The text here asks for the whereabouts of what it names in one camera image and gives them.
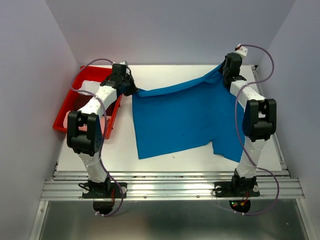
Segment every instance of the cable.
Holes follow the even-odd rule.
[[[106,126],[107,126],[107,124],[108,124],[108,119],[107,119],[107,114],[106,114],[106,108],[105,108],[105,106],[104,106],[103,101],[102,101],[99,97],[97,97],[93,92],[90,92],[90,91],[87,91],[87,90],[79,90],[79,89],[75,89],[75,88],[73,87],[73,84],[74,84],[76,78],[79,76],[79,74],[80,74],[84,69],[86,69],[89,65],[93,64],[94,62],[101,61],[101,60],[107,61],[107,62],[109,62],[109,63],[111,63],[111,64],[114,63],[113,61],[111,61],[111,60],[109,60],[109,59],[107,59],[107,58],[97,58],[97,59],[95,59],[95,60],[92,60],[92,61],[89,62],[87,65],[85,65],[83,68],[81,68],[81,69],[79,70],[79,72],[75,75],[75,77],[73,78],[73,80],[72,80],[72,82],[71,82],[70,89],[71,89],[72,91],[76,92],[76,93],[86,93],[86,94],[89,94],[89,95],[91,95],[92,97],[96,98],[96,99],[99,101],[99,103],[100,103],[100,105],[101,105],[101,108],[102,108],[102,112],[104,113],[103,116],[104,116],[104,122],[105,122],[105,124],[104,124],[105,127],[104,127],[103,137],[102,137],[102,145],[103,145],[104,142],[105,142],[106,134],[107,134],[107,127],[106,127]],[[115,184],[117,185],[117,187],[119,188],[119,190],[120,190],[120,192],[121,192],[121,202],[120,202],[119,206],[117,207],[117,209],[116,209],[115,211],[109,213],[109,214],[100,214],[99,212],[95,212],[95,214],[96,214],[96,215],[99,215],[99,216],[101,216],[101,217],[110,217],[110,216],[116,214],[116,213],[119,211],[119,209],[120,209],[121,206],[122,206],[122,203],[123,203],[123,201],[124,201],[124,197],[125,197],[125,196],[124,196],[124,192],[123,192],[120,184],[114,179],[113,176],[110,175],[110,173],[108,172],[108,170],[107,170],[106,167],[104,166],[104,163],[102,162],[102,158],[101,158],[101,152],[102,152],[102,148],[101,148],[100,151],[99,151],[99,159],[100,159],[99,162],[100,162],[100,165],[101,165],[101,167],[103,168],[103,170],[105,171],[106,175],[107,175],[112,181],[114,181],[114,183],[115,183]]]
[[[247,191],[247,192],[244,194],[243,198],[242,198],[240,201],[238,201],[238,203],[241,204],[244,200],[247,201],[248,198],[249,198],[249,191]]]
[[[250,194],[249,194],[249,191],[247,191],[247,192],[246,192],[246,199],[245,199],[244,202],[241,202],[240,205],[241,205],[241,206],[245,205],[246,202],[248,201],[249,197],[250,197]]]
[[[260,49],[262,51],[264,51],[270,58],[271,60],[271,64],[272,64],[272,70],[271,70],[271,73],[269,74],[268,77],[266,77],[265,79],[261,80],[261,81],[254,81],[254,82],[249,82],[247,83],[246,85],[242,86],[238,92],[238,94],[236,95],[236,99],[235,99],[235,107],[234,107],[234,119],[235,119],[235,130],[236,130],[236,134],[237,134],[237,137],[239,139],[239,142],[243,148],[243,151],[245,152],[245,154],[247,155],[248,159],[250,160],[250,162],[252,163],[253,166],[255,166],[257,169],[259,170],[262,170],[262,171],[265,171],[267,173],[269,173],[275,180],[275,183],[276,183],[276,196],[275,196],[275,199],[273,201],[273,203],[267,207],[266,209],[262,210],[262,211],[259,211],[259,212],[254,212],[254,213],[245,213],[244,215],[247,215],[247,216],[254,216],[254,215],[259,215],[259,214],[263,214],[267,211],[269,211],[271,208],[273,208],[273,206],[276,204],[276,202],[278,201],[278,198],[279,198],[279,193],[280,193],[280,186],[279,186],[279,181],[277,179],[277,177],[268,169],[265,169],[265,168],[262,168],[262,167],[258,167],[255,162],[253,161],[253,159],[251,158],[250,154],[248,153],[248,151],[246,150],[245,146],[244,146],[244,143],[242,142],[241,140],[241,137],[240,137],[240,133],[239,133],[239,128],[238,128],[238,120],[237,120],[237,108],[238,108],[238,100],[239,100],[239,97],[240,97],[240,94],[241,92],[249,85],[252,85],[252,84],[261,84],[261,83],[264,83],[266,82],[267,80],[269,80],[271,78],[271,76],[274,74],[274,71],[275,71],[275,62],[274,62],[274,59],[273,57],[271,56],[271,54],[266,50],[264,49],[263,47],[260,47],[260,46],[257,46],[257,45],[251,45],[251,44],[240,44],[239,48],[243,46],[243,47],[251,47],[251,48],[256,48],[256,49]]]

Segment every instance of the blue cloth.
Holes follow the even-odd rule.
[[[240,161],[243,150],[235,127],[236,97],[223,86],[218,69],[219,66],[191,81],[140,90],[132,96],[140,159],[200,147],[212,141],[214,154]],[[238,126],[242,133],[244,113],[240,105],[238,110]]]

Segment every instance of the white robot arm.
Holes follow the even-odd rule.
[[[223,74],[224,87],[232,95],[239,95],[238,102],[244,109],[242,131],[245,141],[241,160],[234,171],[232,180],[215,182],[216,197],[242,197],[246,193],[251,197],[260,195],[256,168],[264,145],[276,131],[276,101],[266,99],[247,86],[247,80],[240,75],[240,66],[247,53],[246,47],[237,46],[235,52],[225,56],[219,69],[219,72]]]
[[[86,190],[82,197],[109,196],[111,180],[100,163],[104,137],[101,133],[100,118],[106,114],[105,109],[116,101],[118,96],[129,96],[137,91],[127,62],[113,63],[111,75],[100,84],[95,97],[78,111],[68,114],[67,145],[79,155],[88,172],[88,182],[82,186]],[[87,125],[87,131],[79,130],[83,125]]]

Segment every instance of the gray wall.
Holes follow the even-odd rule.
[[[239,43],[268,47],[294,0],[46,0],[74,56],[131,64],[219,64]],[[247,63],[258,64],[252,50]]]
[[[277,100],[277,134],[293,177],[300,178],[315,226],[320,226],[320,1],[297,0],[270,45],[275,72],[262,85]],[[262,79],[270,72],[264,57]]]
[[[2,1],[0,31],[0,238],[29,239],[77,64],[43,0]]]

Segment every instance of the red plastic bin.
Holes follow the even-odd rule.
[[[85,70],[83,70],[78,76],[77,78],[74,80],[73,82],[73,87],[75,89],[79,89],[81,88],[81,85],[83,83],[84,80],[88,80],[88,81],[96,81],[101,83],[103,80],[106,79],[107,76],[109,76],[112,72],[111,68],[105,68],[105,67],[95,67],[95,66],[88,66]],[[53,123],[53,129],[66,133],[67,129],[64,128],[64,119],[66,117],[66,114],[68,111],[72,111],[74,110],[74,103],[75,100],[77,98],[77,95],[79,93],[69,90],[61,108],[60,111]],[[115,102],[115,106],[114,109],[112,111],[112,116],[111,119],[108,122],[107,125],[107,132],[106,132],[106,139],[109,139],[111,131],[113,129],[113,125],[115,123],[115,119],[117,116],[117,112],[118,112],[118,108],[120,107],[120,101],[122,99],[122,95],[120,95],[118,97],[118,99]]]

